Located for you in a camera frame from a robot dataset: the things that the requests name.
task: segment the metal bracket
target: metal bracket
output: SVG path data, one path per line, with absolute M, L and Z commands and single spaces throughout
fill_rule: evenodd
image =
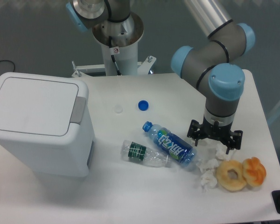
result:
M 156 62 L 156 57 L 148 56 L 144 62 L 138 62 L 138 75 L 147 75 L 153 74 L 152 67 Z M 81 72 L 86 74 L 95 75 L 95 73 L 105 72 L 105 65 L 104 64 L 95 64 L 95 65 L 83 65 L 83 66 L 76 66 L 75 62 L 71 62 L 73 65 L 73 70 L 75 75 L 81 77 Z

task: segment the blue bottle label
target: blue bottle label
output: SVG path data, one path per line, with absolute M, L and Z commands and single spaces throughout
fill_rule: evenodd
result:
M 158 145 L 167 154 L 178 162 L 182 162 L 188 151 L 192 149 L 192 146 L 180 139 L 178 136 L 172 133 L 167 133 L 166 130 L 160 130 L 158 135 Z

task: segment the black cable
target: black cable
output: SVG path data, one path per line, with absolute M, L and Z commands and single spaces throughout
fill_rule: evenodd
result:
M 109 48 L 112 48 L 112 37 L 111 36 L 109 36 Z M 111 59 L 112 59 L 114 65 L 115 65 L 115 69 L 116 69 L 117 75 L 121 76 L 121 73 L 119 71 L 119 67 L 118 67 L 118 65 L 116 63 L 114 55 L 111 55 Z
M 14 64 L 13 61 L 10 61 L 10 60 L 0 60 L 0 62 L 10 62 L 10 63 L 12 63 L 13 66 L 14 66 L 13 72 L 15 71 L 15 64 Z

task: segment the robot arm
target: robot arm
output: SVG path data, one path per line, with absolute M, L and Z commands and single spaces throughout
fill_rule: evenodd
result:
M 107 76 L 137 74 L 137 43 L 144 27 L 130 11 L 130 0 L 73 0 L 66 8 L 80 31 L 92 29 Z
M 245 75 L 230 61 L 243 55 L 255 43 L 253 30 L 235 24 L 216 0 L 185 0 L 185 4 L 209 39 L 202 49 L 181 47 L 171 61 L 172 70 L 206 97 L 203 123 L 192 120 L 188 137 L 197 142 L 210 138 L 230 149 L 240 149 L 242 131 L 231 125 L 244 89 Z

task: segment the plastic water bottle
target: plastic water bottle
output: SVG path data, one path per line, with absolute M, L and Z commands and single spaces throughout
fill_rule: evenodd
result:
M 153 125 L 147 121 L 143 125 L 143 130 L 148 132 L 148 136 L 166 154 L 175 159 L 183 168 L 189 167 L 197 151 L 190 144 L 172 134 L 168 129 L 160 125 Z
M 121 158 L 125 161 L 140 163 L 148 167 L 169 167 L 170 157 L 157 149 L 148 148 L 138 143 L 124 140 Z

